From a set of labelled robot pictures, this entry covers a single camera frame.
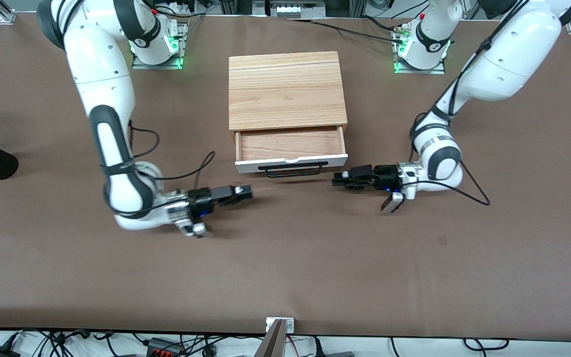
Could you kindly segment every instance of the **brown tabletop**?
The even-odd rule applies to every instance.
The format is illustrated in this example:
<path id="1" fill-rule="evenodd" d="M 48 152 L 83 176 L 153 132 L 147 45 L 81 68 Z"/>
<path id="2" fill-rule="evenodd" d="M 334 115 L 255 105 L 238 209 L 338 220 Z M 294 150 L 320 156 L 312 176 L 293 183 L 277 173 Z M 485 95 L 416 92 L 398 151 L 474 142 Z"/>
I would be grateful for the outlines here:
<path id="1" fill-rule="evenodd" d="M 385 36 L 365 20 L 331 23 Z M 249 183 L 256 198 L 206 217 L 210 238 L 166 226 L 123 231 L 65 55 L 21 13 L 0 27 L 0 327 L 571 339 L 571 36 L 512 99 L 473 101 L 453 131 L 492 199 L 420 192 L 383 215 L 383 192 L 331 172 L 241 176 L 228 131 L 228 57 L 338 51 L 347 167 L 404 161 L 429 108 L 495 22 L 462 22 L 446 75 L 394 74 L 388 43 L 276 18 L 208 17 L 184 69 L 132 71 L 134 125 L 163 136 L 147 160 L 167 176 L 216 150 L 200 184 Z M 139 133 L 135 152 L 152 138 Z M 167 182 L 191 187 L 192 178 Z M 475 193 L 468 179 L 462 189 Z"/>

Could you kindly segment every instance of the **open drawer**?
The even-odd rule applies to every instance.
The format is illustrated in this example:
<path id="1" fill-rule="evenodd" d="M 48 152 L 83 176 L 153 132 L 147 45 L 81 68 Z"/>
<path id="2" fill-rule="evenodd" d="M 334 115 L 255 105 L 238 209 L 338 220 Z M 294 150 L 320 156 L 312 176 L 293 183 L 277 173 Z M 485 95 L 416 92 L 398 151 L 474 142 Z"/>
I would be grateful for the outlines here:
<path id="1" fill-rule="evenodd" d="M 240 174 L 309 176 L 347 160 L 342 126 L 235 132 L 235 165 Z"/>

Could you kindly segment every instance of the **wooden lid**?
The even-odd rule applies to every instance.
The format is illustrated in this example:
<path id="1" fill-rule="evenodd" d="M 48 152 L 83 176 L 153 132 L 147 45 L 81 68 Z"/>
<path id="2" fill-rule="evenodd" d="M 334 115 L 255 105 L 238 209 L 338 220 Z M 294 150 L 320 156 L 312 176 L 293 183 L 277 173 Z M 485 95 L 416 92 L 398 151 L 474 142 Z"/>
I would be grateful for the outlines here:
<path id="1" fill-rule="evenodd" d="M 231 131 L 347 125 L 337 52 L 230 57 Z"/>

